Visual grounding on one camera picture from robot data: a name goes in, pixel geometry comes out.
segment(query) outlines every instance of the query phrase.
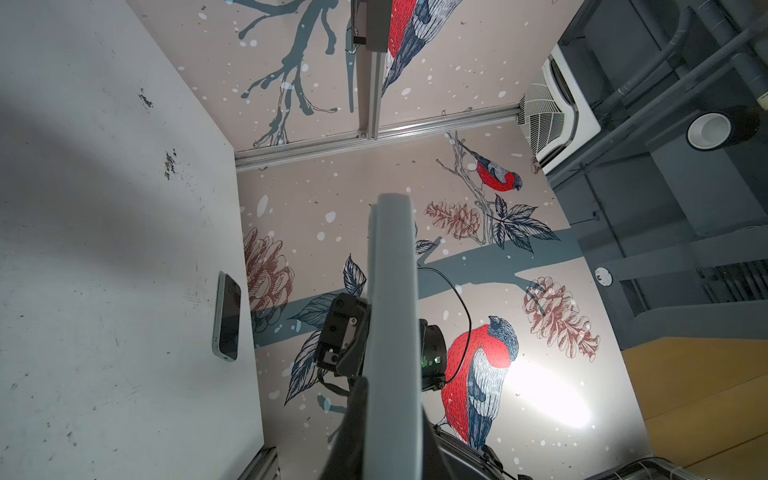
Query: aluminum rail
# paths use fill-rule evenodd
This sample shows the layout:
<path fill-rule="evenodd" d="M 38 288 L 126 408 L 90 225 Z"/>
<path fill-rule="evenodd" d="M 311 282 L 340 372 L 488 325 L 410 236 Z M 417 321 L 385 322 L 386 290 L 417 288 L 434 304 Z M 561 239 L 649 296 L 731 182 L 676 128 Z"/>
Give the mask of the aluminum rail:
<path fill-rule="evenodd" d="M 500 124 L 516 120 L 518 113 L 520 113 L 520 108 L 517 105 L 504 105 L 383 127 L 379 129 L 379 137 L 376 140 L 369 140 L 364 132 L 349 132 L 316 140 L 254 148 L 235 153 L 235 168 L 240 173 L 294 161 L 377 147 L 422 135 Z"/>

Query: black cable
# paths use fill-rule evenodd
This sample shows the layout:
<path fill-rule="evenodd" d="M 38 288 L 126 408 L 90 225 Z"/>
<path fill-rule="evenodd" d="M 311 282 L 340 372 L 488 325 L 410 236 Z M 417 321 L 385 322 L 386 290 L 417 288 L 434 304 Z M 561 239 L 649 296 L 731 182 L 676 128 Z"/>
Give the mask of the black cable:
<path fill-rule="evenodd" d="M 446 282 L 448 282 L 448 285 L 451 286 L 453 289 L 453 292 L 458 297 L 458 301 L 462 303 L 462 306 L 464 307 L 464 311 L 467 312 L 467 320 L 469 320 L 469 330 L 467 330 L 467 345 L 464 347 L 464 354 L 462 355 L 462 361 L 459 362 L 458 368 L 456 369 L 456 373 L 453 374 L 453 377 L 448 382 L 445 382 L 446 385 L 448 385 L 450 382 L 453 382 L 453 380 L 458 375 L 459 370 L 462 369 L 462 366 L 464 365 L 464 358 L 467 356 L 467 350 L 469 350 L 469 340 L 472 338 L 472 317 L 469 315 L 469 309 L 467 308 L 466 304 L 464 303 L 464 300 L 461 295 L 458 294 L 458 291 L 456 290 L 456 287 L 453 286 L 453 283 L 451 280 L 448 280 L 448 277 L 443 275 L 440 270 L 436 270 L 434 268 L 430 268 L 428 266 L 419 266 L 416 268 L 417 270 L 430 270 L 432 272 L 437 273 L 439 276 L 441 276 Z"/>

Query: pine cone illustration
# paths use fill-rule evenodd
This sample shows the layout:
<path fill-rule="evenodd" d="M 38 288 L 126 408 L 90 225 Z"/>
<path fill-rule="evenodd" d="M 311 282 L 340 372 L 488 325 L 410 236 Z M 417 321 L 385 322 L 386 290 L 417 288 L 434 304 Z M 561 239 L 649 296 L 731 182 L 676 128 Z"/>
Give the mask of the pine cone illustration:
<path fill-rule="evenodd" d="M 448 204 L 445 201 L 429 202 L 424 214 L 434 218 L 432 225 L 445 229 L 454 238 L 475 237 L 480 228 L 480 213 L 467 204 Z"/>
<path fill-rule="evenodd" d="M 600 336 L 593 337 L 589 319 L 578 316 L 578 306 L 565 285 L 553 282 L 550 276 L 539 277 L 526 289 L 523 310 L 533 324 L 531 333 L 546 337 L 547 346 L 557 343 L 568 358 L 578 351 L 594 361 Z"/>
<path fill-rule="evenodd" d="M 280 255 L 283 241 L 270 236 L 257 239 L 258 229 L 252 229 L 243 245 L 248 279 L 248 299 L 254 332 L 263 332 L 275 323 L 288 303 L 293 290 L 293 270 L 286 257 Z"/>

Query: metal frame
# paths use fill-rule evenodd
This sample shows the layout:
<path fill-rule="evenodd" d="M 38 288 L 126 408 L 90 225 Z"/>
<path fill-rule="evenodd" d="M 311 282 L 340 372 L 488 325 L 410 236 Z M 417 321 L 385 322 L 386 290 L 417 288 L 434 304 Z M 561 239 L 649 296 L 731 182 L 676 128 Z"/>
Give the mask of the metal frame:
<path fill-rule="evenodd" d="M 254 148 L 235 153 L 235 168 L 237 173 L 241 173 L 257 168 L 376 147 L 422 135 L 500 124 L 515 121 L 518 113 L 520 108 L 517 105 L 503 105 L 380 128 L 376 140 L 369 140 L 363 132 L 349 132 L 316 140 Z"/>
<path fill-rule="evenodd" d="M 379 121 L 381 120 L 382 91 L 384 90 L 384 67 L 386 53 L 374 51 L 371 53 L 371 90 L 368 104 L 368 130 L 366 136 L 370 140 L 379 137 Z"/>

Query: dirt stain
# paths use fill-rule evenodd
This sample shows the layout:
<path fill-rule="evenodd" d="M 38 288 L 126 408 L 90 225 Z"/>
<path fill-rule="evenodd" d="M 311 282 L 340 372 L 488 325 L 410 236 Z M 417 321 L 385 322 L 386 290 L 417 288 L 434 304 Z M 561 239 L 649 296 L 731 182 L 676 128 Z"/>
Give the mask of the dirt stain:
<path fill-rule="evenodd" d="M 166 151 L 165 152 L 165 178 L 166 180 L 170 180 L 170 174 L 176 173 L 176 161 L 174 158 Z"/>
<path fill-rule="evenodd" d="M 147 108 L 152 108 L 152 102 L 147 99 L 147 97 L 144 96 L 144 89 L 141 89 L 141 93 L 139 94 L 139 98 L 144 102 L 144 106 Z"/>

